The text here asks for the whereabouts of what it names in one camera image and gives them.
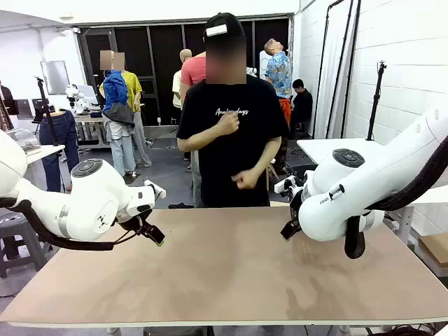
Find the person's right hand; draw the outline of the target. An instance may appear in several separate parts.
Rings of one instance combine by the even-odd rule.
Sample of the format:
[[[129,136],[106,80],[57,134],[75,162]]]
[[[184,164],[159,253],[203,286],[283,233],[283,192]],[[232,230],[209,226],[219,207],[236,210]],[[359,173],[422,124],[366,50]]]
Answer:
[[[220,136],[229,135],[239,128],[238,112],[226,113],[218,122],[218,133]]]

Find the person's left hand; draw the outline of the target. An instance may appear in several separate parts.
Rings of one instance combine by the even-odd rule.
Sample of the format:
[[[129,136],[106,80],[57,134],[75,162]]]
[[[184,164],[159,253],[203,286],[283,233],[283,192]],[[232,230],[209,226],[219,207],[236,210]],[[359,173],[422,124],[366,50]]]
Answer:
[[[254,189],[260,173],[256,169],[248,169],[232,176],[232,181],[236,183],[239,190]]]

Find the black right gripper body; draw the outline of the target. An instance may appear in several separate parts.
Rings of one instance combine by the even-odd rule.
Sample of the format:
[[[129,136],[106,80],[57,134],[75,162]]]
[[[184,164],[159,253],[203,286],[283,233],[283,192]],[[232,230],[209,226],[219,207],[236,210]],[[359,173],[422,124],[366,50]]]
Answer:
[[[303,203],[302,193],[303,193],[302,188],[296,188],[288,196],[289,197],[290,216],[291,216],[291,220],[294,223],[299,223],[298,214],[299,214],[300,207],[302,206],[302,203]]]

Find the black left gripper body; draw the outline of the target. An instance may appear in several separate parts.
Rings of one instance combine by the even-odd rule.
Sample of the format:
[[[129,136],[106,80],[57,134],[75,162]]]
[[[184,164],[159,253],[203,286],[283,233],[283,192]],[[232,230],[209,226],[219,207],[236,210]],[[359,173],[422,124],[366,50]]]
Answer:
[[[146,217],[139,214],[119,223],[119,226],[126,231],[142,232],[145,224]]]

